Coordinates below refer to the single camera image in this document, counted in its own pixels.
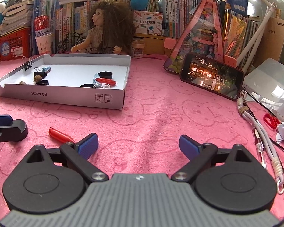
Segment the doll hair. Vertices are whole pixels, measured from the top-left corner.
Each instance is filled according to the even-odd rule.
[[[135,36],[136,28],[133,23],[133,11],[129,5],[118,0],[99,0],[90,12],[90,28],[95,27],[92,16],[96,9],[103,10],[103,35],[98,49],[106,48],[111,42],[130,55],[130,43]]]

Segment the red plastic basket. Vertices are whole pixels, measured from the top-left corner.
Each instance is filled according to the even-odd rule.
[[[30,27],[0,37],[0,61],[30,56]]]

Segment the pink towel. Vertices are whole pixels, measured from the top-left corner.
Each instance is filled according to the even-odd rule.
[[[156,57],[131,61],[122,111],[0,98],[0,114],[23,119],[29,128],[22,142],[0,143],[0,219],[9,212],[2,184],[13,168],[35,144],[59,146],[48,135],[50,127],[76,141],[96,132],[99,148],[89,161],[109,176],[159,172],[172,175],[188,162],[179,149],[182,134],[220,148],[241,143],[257,158],[251,126],[238,114],[236,102],[181,82],[179,76],[163,69],[166,57]],[[0,77],[21,63],[2,62]],[[265,110],[256,103],[250,107],[275,139],[275,132],[263,122]],[[284,152],[277,151],[284,166]],[[284,194],[276,196],[271,212],[279,219],[284,217]]]

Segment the cat cup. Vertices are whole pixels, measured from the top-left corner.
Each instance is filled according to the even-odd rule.
[[[51,52],[52,33],[35,38],[38,46],[39,55],[52,53]]]

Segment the scissors handle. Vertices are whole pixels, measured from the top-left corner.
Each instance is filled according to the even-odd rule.
[[[264,115],[263,119],[264,122],[272,129],[276,129],[276,127],[281,123],[276,117],[268,113]]]

